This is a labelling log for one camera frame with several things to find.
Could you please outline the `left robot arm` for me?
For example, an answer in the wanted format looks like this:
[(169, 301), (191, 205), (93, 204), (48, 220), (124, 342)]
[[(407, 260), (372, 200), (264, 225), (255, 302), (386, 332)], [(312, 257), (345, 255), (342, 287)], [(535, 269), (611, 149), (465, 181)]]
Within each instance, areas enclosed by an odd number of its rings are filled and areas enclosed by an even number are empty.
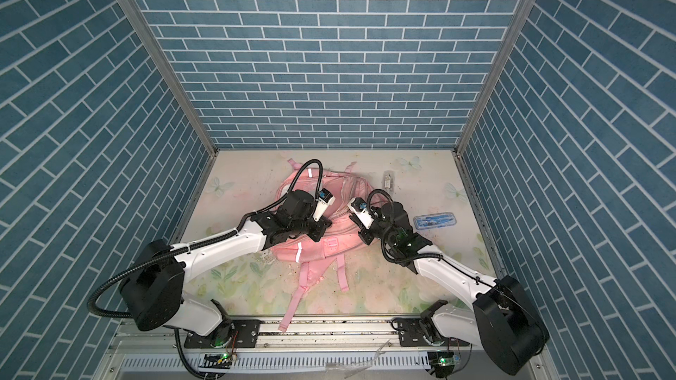
[(120, 292), (137, 329), (182, 329), (207, 337), (232, 329), (232, 320), (219, 303), (202, 301), (185, 291), (185, 285), (211, 269), (241, 256), (283, 244), (306, 235), (317, 242), (332, 222), (325, 216), (292, 217), (278, 211), (257, 214), (241, 229), (227, 230), (177, 246), (152, 243), (142, 253), (147, 265), (121, 281)]

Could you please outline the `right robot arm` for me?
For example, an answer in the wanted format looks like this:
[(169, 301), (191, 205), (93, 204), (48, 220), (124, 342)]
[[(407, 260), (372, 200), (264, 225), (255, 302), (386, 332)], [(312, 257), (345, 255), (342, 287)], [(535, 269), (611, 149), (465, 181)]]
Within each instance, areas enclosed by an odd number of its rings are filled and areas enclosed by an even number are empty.
[(444, 254), (414, 231), (399, 202), (378, 208), (357, 198), (349, 210), (360, 239), (366, 244), (380, 241), (386, 261), (434, 281), (466, 304), (466, 310), (443, 301), (431, 306), (422, 316), (431, 334), (481, 346), (511, 376), (544, 350), (549, 330), (515, 278), (482, 274)]

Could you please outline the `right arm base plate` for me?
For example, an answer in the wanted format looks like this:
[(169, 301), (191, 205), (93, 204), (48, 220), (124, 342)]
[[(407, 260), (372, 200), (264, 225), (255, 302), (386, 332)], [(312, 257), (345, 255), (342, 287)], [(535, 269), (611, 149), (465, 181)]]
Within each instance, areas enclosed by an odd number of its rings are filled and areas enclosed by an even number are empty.
[(443, 336), (430, 319), (392, 318), (390, 326), (398, 334), (399, 343), (403, 348), (466, 347), (469, 345), (468, 342), (458, 338)]

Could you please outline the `clear plastic eraser case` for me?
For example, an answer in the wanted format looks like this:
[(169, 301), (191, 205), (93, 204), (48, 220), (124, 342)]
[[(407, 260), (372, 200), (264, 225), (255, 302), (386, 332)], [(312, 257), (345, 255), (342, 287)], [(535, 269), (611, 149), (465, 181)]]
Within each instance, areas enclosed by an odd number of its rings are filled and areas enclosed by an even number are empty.
[(395, 173), (394, 171), (385, 171), (383, 173), (382, 188), (388, 193), (394, 191)]

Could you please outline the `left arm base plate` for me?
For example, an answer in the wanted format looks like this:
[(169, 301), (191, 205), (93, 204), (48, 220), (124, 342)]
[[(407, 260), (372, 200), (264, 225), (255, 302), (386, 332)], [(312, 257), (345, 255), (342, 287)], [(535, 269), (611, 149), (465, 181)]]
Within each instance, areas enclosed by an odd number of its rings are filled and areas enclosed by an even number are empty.
[(254, 348), (258, 341), (261, 323), (258, 319), (235, 319), (223, 322), (207, 336), (188, 332), (184, 347), (198, 349), (234, 348), (235, 350)]

